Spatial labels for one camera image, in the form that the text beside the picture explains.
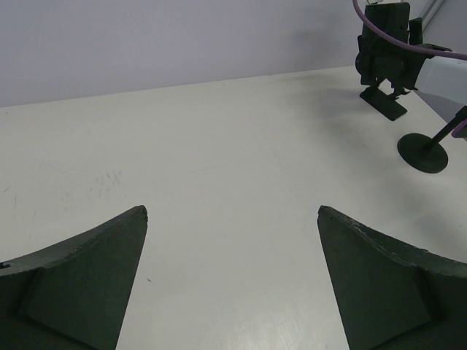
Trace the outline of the black angled phone stand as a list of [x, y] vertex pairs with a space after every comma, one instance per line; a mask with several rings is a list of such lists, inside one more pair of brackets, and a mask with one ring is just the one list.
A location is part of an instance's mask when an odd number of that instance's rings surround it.
[[377, 87], [366, 88], [360, 97], [389, 121], [396, 121], [407, 113], [407, 109], [400, 105], [393, 96], [385, 94]]

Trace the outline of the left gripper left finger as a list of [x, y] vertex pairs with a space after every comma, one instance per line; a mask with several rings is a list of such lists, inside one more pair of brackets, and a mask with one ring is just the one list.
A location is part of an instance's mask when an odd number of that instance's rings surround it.
[[147, 209], [1, 263], [2, 349], [115, 349]]

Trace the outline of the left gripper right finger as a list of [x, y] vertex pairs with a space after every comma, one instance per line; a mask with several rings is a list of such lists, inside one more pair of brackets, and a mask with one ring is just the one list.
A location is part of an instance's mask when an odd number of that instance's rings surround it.
[[465, 349], [466, 264], [330, 206], [317, 226], [350, 349]]

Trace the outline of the black round-base phone stand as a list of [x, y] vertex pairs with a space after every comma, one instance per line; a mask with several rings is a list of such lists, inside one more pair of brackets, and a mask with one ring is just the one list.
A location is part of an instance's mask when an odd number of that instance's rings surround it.
[[402, 159], [412, 168], [427, 174], [438, 174], [448, 165], [449, 157], [440, 145], [447, 136], [466, 138], [466, 106], [461, 108], [434, 137], [409, 133], [399, 139], [397, 150]]

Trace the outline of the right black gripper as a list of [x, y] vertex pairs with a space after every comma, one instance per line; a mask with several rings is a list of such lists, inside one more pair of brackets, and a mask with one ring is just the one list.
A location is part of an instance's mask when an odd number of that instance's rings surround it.
[[[406, 44], [409, 42], [408, 3], [367, 5], [364, 15], [384, 33]], [[368, 26], [364, 26], [362, 34], [358, 36], [358, 49], [355, 67], [362, 85], [375, 86], [386, 79], [394, 88], [415, 89], [424, 55], [394, 45]]]

